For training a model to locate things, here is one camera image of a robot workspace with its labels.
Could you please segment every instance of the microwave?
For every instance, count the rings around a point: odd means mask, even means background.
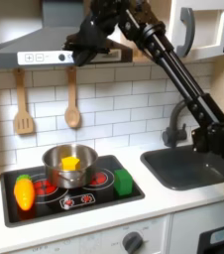
[[[171,0],[167,26],[180,57],[194,61],[224,55],[224,0]]]

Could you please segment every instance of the stainless steel pot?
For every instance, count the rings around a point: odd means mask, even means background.
[[[67,172],[61,169],[61,159],[69,156],[80,160],[79,170]],[[90,184],[92,178],[91,166],[97,158],[98,155],[93,149],[73,144],[49,149],[43,155],[43,162],[52,185],[64,189],[75,189]]]

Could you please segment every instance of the orange toy corn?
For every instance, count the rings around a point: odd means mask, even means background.
[[[21,175],[14,186],[14,196],[23,210],[30,210],[36,198],[35,188],[29,175]]]

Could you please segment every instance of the green object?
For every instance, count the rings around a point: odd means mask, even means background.
[[[132,193],[133,180],[132,176],[126,170],[117,170],[115,174],[114,188],[118,195]]]
[[[16,182],[18,182],[19,180],[22,180],[22,179],[28,179],[28,180],[32,180],[32,178],[29,176],[29,175],[21,175],[20,177],[18,177],[16,179]]]

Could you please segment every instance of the faucet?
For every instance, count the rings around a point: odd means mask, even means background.
[[[183,124],[182,129],[177,128],[177,119],[180,111],[186,107],[186,103],[182,100],[172,111],[170,123],[166,131],[163,133],[164,144],[167,147],[176,148],[177,142],[187,139],[186,124]]]

